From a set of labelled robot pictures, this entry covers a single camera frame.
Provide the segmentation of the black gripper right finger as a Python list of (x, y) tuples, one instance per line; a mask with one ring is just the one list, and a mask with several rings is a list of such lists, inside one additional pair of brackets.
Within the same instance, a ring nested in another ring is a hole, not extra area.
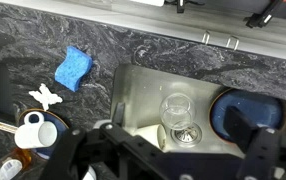
[(280, 132), (257, 126), (235, 106), (227, 107), (223, 127), (245, 154), (237, 179), (273, 180), (280, 153)]

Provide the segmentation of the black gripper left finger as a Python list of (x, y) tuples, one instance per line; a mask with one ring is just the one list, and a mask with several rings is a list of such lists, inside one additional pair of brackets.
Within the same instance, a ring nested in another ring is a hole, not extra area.
[(44, 167), (41, 180), (83, 180), (88, 163), (81, 160), (90, 131), (79, 128), (66, 130)]

